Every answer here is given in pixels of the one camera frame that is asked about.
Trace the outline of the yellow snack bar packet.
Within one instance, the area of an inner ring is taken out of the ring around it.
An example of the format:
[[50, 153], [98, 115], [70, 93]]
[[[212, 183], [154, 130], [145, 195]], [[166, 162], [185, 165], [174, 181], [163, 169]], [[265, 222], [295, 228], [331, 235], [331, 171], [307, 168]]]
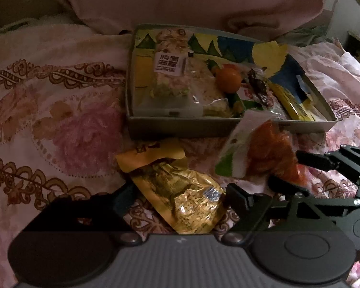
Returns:
[[269, 87], [292, 120], [304, 122], [315, 120], [310, 111], [302, 103], [299, 103], [288, 89], [272, 82], [269, 83]]

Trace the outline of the bag of orange fruits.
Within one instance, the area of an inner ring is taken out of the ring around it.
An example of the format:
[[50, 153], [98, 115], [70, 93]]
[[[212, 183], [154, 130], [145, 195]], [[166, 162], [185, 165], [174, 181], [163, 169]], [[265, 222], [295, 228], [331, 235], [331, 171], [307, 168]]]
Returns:
[[303, 186], [305, 169], [298, 164], [292, 134], [275, 118], [269, 111], [245, 111], [218, 156], [215, 174], [236, 179], [274, 175]]

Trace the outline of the orange yellow snack packet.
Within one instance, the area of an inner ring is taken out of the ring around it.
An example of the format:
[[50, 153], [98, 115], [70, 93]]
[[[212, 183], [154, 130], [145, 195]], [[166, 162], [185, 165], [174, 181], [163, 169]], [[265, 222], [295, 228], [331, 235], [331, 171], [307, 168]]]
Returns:
[[227, 211], [224, 189], [209, 175], [190, 169], [177, 142], [143, 143], [116, 155], [116, 162], [179, 234], [209, 233]]

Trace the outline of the clear packet brown meat snack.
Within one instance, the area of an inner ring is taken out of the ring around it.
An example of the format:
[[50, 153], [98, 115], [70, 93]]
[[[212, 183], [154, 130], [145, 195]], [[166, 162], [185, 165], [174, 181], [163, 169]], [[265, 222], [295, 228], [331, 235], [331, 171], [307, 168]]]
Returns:
[[250, 69], [248, 72], [248, 82], [253, 92], [264, 106], [267, 108], [274, 106], [273, 99], [267, 91], [267, 85], [265, 81], [260, 79], [253, 69]]

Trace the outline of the clear packet of oat crisps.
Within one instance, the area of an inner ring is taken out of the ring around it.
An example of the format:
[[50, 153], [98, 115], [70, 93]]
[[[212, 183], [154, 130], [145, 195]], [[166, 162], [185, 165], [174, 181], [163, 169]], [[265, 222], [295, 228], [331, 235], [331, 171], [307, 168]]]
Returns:
[[232, 116], [228, 99], [217, 89], [215, 76], [205, 61], [194, 57], [188, 58], [186, 75], [190, 78], [192, 94], [203, 107], [203, 116]]

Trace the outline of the small orange fruit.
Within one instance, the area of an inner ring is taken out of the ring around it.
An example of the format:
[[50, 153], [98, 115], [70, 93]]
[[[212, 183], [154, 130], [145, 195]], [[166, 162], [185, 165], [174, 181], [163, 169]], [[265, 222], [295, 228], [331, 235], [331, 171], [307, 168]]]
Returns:
[[216, 86], [223, 93], [237, 92], [242, 83], [242, 76], [235, 65], [224, 65], [216, 72]]

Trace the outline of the clear packet of nut bars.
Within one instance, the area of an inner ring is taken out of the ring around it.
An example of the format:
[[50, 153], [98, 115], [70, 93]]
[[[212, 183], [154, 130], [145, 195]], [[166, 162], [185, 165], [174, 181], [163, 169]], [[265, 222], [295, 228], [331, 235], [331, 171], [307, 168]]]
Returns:
[[185, 71], [188, 37], [188, 30], [180, 27], [165, 28], [156, 35], [151, 97], [185, 97], [190, 92], [190, 80]]

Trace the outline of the white green bean snack bag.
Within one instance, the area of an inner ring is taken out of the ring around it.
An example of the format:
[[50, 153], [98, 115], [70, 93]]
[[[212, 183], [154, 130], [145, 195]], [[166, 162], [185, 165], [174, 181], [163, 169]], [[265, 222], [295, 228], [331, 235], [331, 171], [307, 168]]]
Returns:
[[249, 83], [242, 83], [241, 88], [237, 91], [238, 96], [243, 101], [244, 106], [250, 109], [257, 109], [260, 111], [269, 111], [273, 113], [277, 119], [285, 120], [287, 114], [283, 110], [280, 102], [273, 94], [273, 92], [267, 88], [267, 97], [270, 103], [270, 106], [265, 105], [254, 93], [252, 87]]

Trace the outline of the green snack stick packet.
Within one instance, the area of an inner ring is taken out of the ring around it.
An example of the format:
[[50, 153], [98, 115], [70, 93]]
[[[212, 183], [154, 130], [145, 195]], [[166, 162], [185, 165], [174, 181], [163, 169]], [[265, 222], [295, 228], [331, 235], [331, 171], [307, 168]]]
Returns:
[[239, 95], [235, 93], [225, 93], [225, 97], [228, 101], [228, 106], [232, 113], [232, 118], [242, 118], [246, 111], [246, 107], [244, 105], [243, 100], [239, 97]]

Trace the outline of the pink floral bed quilt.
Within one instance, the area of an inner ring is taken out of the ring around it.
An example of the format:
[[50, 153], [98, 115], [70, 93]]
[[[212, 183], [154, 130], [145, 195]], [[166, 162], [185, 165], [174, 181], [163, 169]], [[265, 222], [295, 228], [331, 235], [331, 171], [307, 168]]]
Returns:
[[[114, 156], [134, 147], [125, 125], [132, 33], [101, 35], [69, 17], [23, 19], [0, 29], [0, 287], [17, 279], [12, 239], [59, 195], [88, 199], [125, 183]], [[360, 63], [340, 43], [289, 53], [338, 118], [299, 148], [360, 147]]]

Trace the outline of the grey tray with cartoon lining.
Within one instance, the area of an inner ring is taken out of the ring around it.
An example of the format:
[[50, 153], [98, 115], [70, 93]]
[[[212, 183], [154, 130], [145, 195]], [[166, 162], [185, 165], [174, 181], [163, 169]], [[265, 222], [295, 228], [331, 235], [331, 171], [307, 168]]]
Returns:
[[126, 103], [129, 132], [140, 139], [223, 137], [250, 111], [293, 133], [336, 124], [285, 44], [201, 27], [136, 28]]

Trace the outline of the large pink pillow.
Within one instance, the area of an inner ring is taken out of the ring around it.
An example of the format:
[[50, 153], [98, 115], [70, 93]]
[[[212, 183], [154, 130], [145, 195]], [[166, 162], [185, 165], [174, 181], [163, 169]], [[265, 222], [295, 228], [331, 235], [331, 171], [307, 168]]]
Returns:
[[326, 0], [64, 0], [88, 26], [104, 34], [138, 24], [226, 30], [269, 41], [316, 18]]

